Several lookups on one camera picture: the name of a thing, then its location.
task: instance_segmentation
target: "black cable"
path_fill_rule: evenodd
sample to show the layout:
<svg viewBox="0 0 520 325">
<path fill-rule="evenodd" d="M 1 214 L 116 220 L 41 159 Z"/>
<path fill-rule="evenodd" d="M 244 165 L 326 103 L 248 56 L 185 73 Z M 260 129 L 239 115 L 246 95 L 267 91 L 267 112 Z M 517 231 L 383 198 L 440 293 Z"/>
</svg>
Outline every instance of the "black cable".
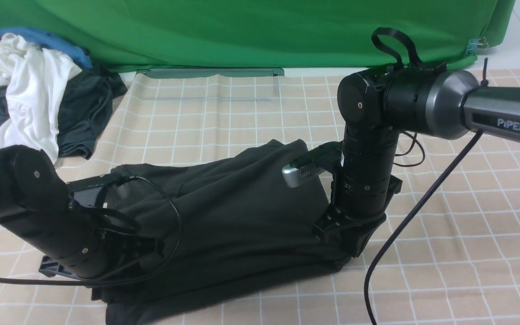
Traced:
<svg viewBox="0 0 520 325">
<path fill-rule="evenodd" d="M 419 200 L 417 205 L 414 206 L 414 208 L 410 211 L 410 213 L 404 218 L 404 220 L 399 224 L 398 227 L 396 227 L 396 230 L 390 235 L 390 237 L 386 240 L 386 243 L 382 245 L 380 248 L 380 251 L 378 251 L 378 254 L 374 257 L 373 261 L 370 263 L 370 266 L 367 270 L 367 275 L 365 276 L 365 287 L 364 287 L 364 294 L 365 294 L 365 304 L 367 305 L 367 312 L 370 317 L 370 321 L 372 322 L 372 325 L 377 325 L 376 320 L 374 319 L 374 313 L 372 311 L 372 306 L 370 304 L 370 297 L 369 297 L 369 286 L 370 286 L 370 278 L 372 277 L 372 272 L 374 271 L 374 268 L 376 268 L 376 265 L 382 259 L 383 255 L 388 251 L 389 247 L 394 243 L 396 238 L 400 235 L 400 233 L 404 230 L 404 228 L 411 222 L 411 220 L 417 215 L 417 213 L 421 210 L 421 208 L 427 203 L 429 198 L 436 192 L 436 190 L 441 186 L 441 184 L 444 182 L 444 180 L 452 173 L 452 171 L 456 168 L 456 166 L 460 163 L 461 160 L 470 152 L 470 150 L 475 146 L 477 141 L 481 138 L 483 135 L 482 131 L 479 131 L 473 136 L 471 141 L 463 148 L 463 150 L 454 158 L 454 160 L 446 167 L 444 172 L 437 178 L 435 183 L 429 188 L 429 190 L 423 195 L 423 197 Z"/>
<path fill-rule="evenodd" d="M 414 135 L 411 135 L 410 133 L 408 132 L 402 132 L 404 135 L 408 136 L 409 138 L 411 138 L 413 140 L 410 148 L 407 150 L 407 152 L 403 153 L 403 154 L 397 154 L 396 156 L 397 157 L 400 157 L 400 156 L 405 156 L 407 154 L 409 154 L 415 144 L 419 147 L 419 149 L 421 149 L 421 153 L 422 153 L 422 159 L 421 161 L 417 162 L 416 164 L 410 164 L 410 165 L 402 165 L 402 164 L 398 164 L 398 163 L 394 163 L 394 165 L 398 166 L 398 167 L 404 167 L 404 168 L 407 168 L 407 167 L 416 167 L 416 166 L 419 166 L 421 165 L 422 163 L 425 162 L 425 158 L 427 158 L 427 154 L 425 153 L 425 148 L 423 148 L 423 145 L 421 144 L 421 142 L 419 142 L 419 140 L 417 139 L 417 134 L 415 133 Z"/>
<path fill-rule="evenodd" d="M 418 136 L 418 133 L 415 132 L 415 133 L 413 134 L 413 140 L 412 140 L 411 143 L 410 143 L 410 147 L 409 147 L 409 149 L 406 150 L 406 152 L 404 152 L 404 153 L 398 153 L 398 154 L 396 154 L 395 156 L 396 156 L 396 157 L 402 157 L 402 156 L 406 156 L 407 154 L 411 153 L 411 152 L 413 151 L 413 149 L 414 149 L 415 144 L 417 144 L 416 142 L 414 142 L 414 140 L 417 138 L 417 136 Z"/>
<path fill-rule="evenodd" d="M 149 280 L 159 274 L 166 266 L 170 263 L 173 257 L 176 255 L 178 251 L 178 247 L 180 247 L 181 239 L 182 239 L 182 218 L 180 216 L 180 212 L 178 211 L 178 207 L 176 204 L 168 197 L 166 192 L 159 187 L 153 181 L 146 179 L 141 176 L 128 176 L 126 177 L 125 183 L 129 181 L 144 181 L 151 187 L 153 187 L 157 192 L 159 192 L 167 202 L 172 206 L 172 209 L 176 212 L 177 220 L 178 220 L 178 239 L 176 239 L 176 244 L 169 257 L 159 266 L 157 269 L 153 270 L 150 273 L 136 276 L 130 279 L 119 279 L 119 280 L 30 280 L 30 279 L 10 279 L 10 278 L 0 278 L 1 284 L 23 284 L 23 285 L 33 285 L 33 286 L 86 286 L 86 287 L 107 287 L 107 286 L 122 286 L 125 284 L 133 284 L 137 282 L 142 282 L 145 280 Z"/>
</svg>

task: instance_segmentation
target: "dark gray cloth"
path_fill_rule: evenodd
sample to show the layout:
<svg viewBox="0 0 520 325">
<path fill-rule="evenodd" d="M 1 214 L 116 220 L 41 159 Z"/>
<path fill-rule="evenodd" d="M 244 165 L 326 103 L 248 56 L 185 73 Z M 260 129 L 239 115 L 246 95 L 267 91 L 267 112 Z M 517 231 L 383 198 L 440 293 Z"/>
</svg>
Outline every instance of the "dark gray cloth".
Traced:
<svg viewBox="0 0 520 325">
<path fill-rule="evenodd" d="M 159 184 L 184 223 L 176 258 L 159 276 L 127 288 L 95 288 L 107 325 L 146 325 L 295 280 L 331 274 L 350 260 L 334 237 L 311 232 L 328 198 L 316 178 L 291 189 L 281 169 L 307 152 L 297 140 L 272 140 L 235 158 L 186 168 L 122 165 L 113 170 Z M 142 235 L 176 240 L 176 215 L 140 181 L 109 194 L 108 206 L 134 216 Z"/>
<path fill-rule="evenodd" d="M 59 156 L 89 159 L 113 112 L 113 99 L 126 93 L 119 74 L 100 65 L 68 81 L 57 121 Z"/>
</svg>

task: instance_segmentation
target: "pile of clothes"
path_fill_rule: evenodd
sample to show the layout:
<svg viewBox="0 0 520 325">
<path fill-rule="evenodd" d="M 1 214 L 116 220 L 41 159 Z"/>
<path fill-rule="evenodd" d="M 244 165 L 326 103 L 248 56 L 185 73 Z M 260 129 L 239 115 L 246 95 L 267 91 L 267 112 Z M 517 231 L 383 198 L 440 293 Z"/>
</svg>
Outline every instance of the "pile of clothes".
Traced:
<svg viewBox="0 0 520 325">
<path fill-rule="evenodd" d="M 23 144 L 59 157 L 92 156 L 127 89 L 87 50 L 29 27 L 0 29 L 0 148 Z"/>
</svg>

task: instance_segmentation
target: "white shirt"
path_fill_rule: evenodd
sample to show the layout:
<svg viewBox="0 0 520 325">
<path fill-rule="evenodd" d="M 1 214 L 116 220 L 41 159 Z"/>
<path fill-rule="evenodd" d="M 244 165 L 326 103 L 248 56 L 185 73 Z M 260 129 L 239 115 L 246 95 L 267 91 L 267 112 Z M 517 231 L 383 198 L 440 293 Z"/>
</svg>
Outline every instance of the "white shirt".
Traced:
<svg viewBox="0 0 520 325">
<path fill-rule="evenodd" d="M 15 144 L 43 150 L 55 164 L 57 117 L 66 84 L 81 69 L 56 50 L 40 49 L 7 33 L 0 41 L 0 87 L 8 86 L 9 119 L 0 126 L 0 149 Z"/>
</svg>

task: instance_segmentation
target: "green fabric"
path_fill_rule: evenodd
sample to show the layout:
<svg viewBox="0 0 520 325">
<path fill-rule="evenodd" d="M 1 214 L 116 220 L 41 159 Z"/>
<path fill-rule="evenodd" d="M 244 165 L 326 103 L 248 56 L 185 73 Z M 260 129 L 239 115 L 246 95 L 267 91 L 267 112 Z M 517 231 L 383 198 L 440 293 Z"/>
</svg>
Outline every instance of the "green fabric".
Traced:
<svg viewBox="0 0 520 325">
<path fill-rule="evenodd" d="M 407 33 L 425 61 L 474 62 L 470 39 L 504 36 L 514 0 L 0 0 L 0 28 L 30 26 L 114 70 L 155 66 L 373 66 L 377 27 Z"/>
</svg>

